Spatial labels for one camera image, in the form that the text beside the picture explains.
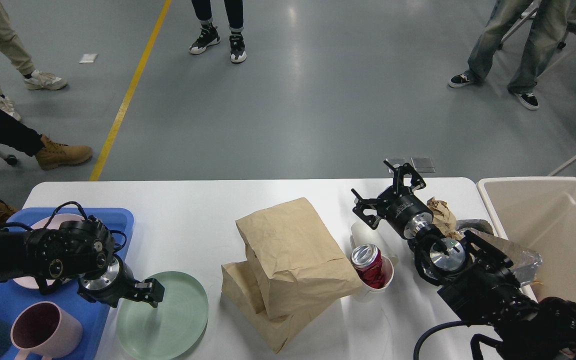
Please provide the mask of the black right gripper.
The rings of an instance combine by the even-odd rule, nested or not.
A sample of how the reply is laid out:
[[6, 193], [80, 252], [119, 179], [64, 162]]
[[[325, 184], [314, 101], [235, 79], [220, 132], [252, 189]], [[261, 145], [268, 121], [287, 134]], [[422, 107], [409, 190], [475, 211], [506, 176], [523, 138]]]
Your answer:
[[[383, 162], [393, 173], [391, 191], [394, 195], [387, 196], [385, 200], [362, 198], [352, 188], [351, 192], [355, 196], [352, 212], [372, 230], [376, 230], [379, 222], [384, 219], [400, 237], [414, 239], [422, 228], [434, 220], [429, 207], [414, 196], [415, 191], [425, 189], [426, 182], [409, 162], [391, 164], [388, 159]], [[375, 214], [366, 214], [367, 210], [373, 210]]]

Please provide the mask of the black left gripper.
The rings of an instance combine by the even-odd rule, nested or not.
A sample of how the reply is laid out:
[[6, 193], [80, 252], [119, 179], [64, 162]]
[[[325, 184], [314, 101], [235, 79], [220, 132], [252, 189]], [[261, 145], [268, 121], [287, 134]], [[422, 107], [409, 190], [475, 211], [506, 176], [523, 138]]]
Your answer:
[[133, 272], [119, 256], [114, 256], [104, 274], [87, 280], [78, 278], [77, 294], [89, 303], [99, 302], [116, 308], [119, 299], [148, 303], [157, 308], [163, 301], [165, 287], [157, 278], [135, 280]]

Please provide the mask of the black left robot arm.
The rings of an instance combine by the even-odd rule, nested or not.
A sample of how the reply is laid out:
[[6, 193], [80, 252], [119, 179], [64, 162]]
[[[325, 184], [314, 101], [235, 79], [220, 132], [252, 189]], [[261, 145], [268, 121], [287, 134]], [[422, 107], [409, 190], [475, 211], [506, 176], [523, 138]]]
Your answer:
[[42, 295], [56, 291], [64, 280], [78, 281], [78, 295], [90, 303], [113, 308], [121, 298], [153, 308], [163, 301], [165, 288], [155, 278], [135, 280], [118, 253], [115, 230], [94, 215], [62, 223], [58, 229], [33, 229], [23, 223], [0, 224], [0, 283], [32, 277]]

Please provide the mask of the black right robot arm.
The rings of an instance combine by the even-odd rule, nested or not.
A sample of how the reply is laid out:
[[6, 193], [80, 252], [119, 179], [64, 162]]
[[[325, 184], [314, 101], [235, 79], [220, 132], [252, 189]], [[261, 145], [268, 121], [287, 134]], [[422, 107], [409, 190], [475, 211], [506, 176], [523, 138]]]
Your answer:
[[438, 294], [458, 316], [418, 338], [413, 358], [430, 335], [457, 326], [492, 326], [499, 339], [476, 333], [470, 348], [483, 358], [481, 344], [504, 360], [576, 359], [576, 303], [558, 297], [531, 300], [512, 274], [512, 260], [482, 237], [467, 230], [463, 239], [448, 238], [433, 223], [434, 215], [414, 191], [425, 181], [411, 164], [388, 167], [393, 182], [377, 198], [356, 195], [354, 214], [371, 229], [387, 221], [414, 256], [419, 276], [439, 286]]

